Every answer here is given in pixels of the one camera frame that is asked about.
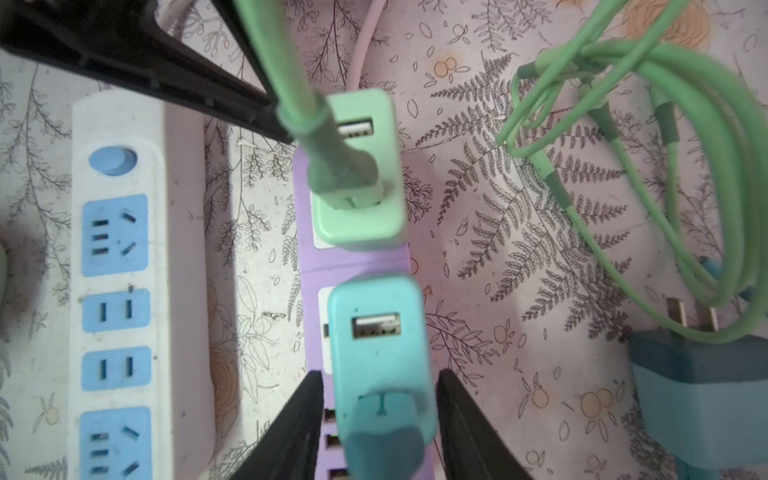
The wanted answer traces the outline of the teal charger plug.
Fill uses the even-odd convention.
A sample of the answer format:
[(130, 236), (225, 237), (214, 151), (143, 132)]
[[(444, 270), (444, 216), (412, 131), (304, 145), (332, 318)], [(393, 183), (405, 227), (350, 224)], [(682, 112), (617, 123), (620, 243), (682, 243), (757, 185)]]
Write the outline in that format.
[(681, 479), (717, 479), (767, 463), (767, 341), (711, 345), (667, 329), (630, 340), (648, 435), (675, 458)]
[(360, 276), (327, 307), (347, 468), (355, 479), (411, 479), (438, 426), (421, 290), (407, 274)]

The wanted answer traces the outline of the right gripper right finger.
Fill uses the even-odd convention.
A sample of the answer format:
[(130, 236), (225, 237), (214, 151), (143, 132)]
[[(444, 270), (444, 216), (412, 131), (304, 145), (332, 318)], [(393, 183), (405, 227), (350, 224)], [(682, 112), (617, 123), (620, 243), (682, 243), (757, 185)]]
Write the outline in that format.
[(531, 479), (450, 369), (439, 372), (436, 400), (448, 479)]

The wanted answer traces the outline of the green charger plug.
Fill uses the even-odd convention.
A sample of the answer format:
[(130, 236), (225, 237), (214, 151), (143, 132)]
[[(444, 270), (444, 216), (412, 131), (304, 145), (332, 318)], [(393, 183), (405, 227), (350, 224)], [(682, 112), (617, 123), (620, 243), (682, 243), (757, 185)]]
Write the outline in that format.
[(366, 89), (316, 100), (298, 139), (309, 161), (317, 237), (350, 251), (400, 247), (407, 214), (392, 98)]

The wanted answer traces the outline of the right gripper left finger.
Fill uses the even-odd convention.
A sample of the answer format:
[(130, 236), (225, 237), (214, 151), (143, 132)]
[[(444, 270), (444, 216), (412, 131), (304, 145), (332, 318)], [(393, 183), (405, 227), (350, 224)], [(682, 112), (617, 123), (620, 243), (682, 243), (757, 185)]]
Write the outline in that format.
[(322, 373), (310, 371), (231, 479), (314, 479), (323, 414)]

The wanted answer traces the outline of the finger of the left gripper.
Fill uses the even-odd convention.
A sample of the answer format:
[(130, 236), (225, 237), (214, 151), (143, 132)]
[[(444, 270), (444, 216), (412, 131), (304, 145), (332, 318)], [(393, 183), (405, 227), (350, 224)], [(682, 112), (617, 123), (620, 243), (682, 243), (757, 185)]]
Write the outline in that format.
[(255, 87), (161, 29), (154, 1), (4, 1), (1, 47), (17, 56), (219, 118), (272, 140), (290, 135), (254, 50)]

